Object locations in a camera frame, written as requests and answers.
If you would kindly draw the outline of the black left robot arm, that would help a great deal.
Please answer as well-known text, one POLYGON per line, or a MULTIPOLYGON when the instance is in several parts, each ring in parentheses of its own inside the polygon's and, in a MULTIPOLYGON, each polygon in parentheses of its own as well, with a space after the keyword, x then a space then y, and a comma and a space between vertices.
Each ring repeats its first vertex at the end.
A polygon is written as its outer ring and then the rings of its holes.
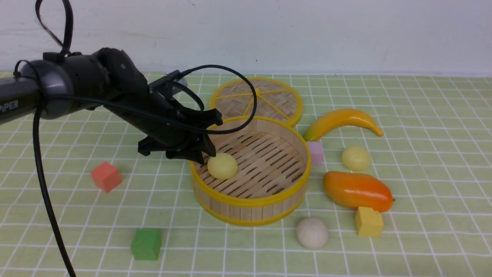
POLYGON ((35 112, 44 98, 50 98, 42 119, 57 119, 83 109, 100 106, 146 134, 138 143, 138 152, 166 152, 168 159, 185 159, 204 164, 204 154, 216 156, 216 148, 207 134, 188 131, 169 123, 136 114, 152 115, 198 129, 221 125, 216 109, 200 110, 181 105, 174 95, 188 90, 179 71, 148 83, 130 57, 114 48, 102 48, 91 55, 75 54, 61 61, 53 58, 31 61, 14 77, 1 79, 1 123, 35 112))

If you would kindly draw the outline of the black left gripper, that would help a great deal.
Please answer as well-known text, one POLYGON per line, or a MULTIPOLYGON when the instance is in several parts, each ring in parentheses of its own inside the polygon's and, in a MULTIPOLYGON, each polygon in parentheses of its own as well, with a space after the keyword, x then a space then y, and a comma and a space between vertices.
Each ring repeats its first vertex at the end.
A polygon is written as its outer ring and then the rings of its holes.
POLYGON ((192 135, 191 132, 222 125, 223 117, 216 108, 195 110, 184 107, 174 97, 170 100, 153 98, 149 94, 146 77, 124 51, 102 48, 98 51, 98 59, 107 70, 114 88, 113 102, 186 125, 179 128, 109 106, 108 109, 116 116, 146 134, 146 138, 138 143, 138 153, 149 156, 152 152, 165 152, 167 159, 183 159, 201 165, 204 165, 204 154, 216 156, 216 148, 208 135, 192 135))

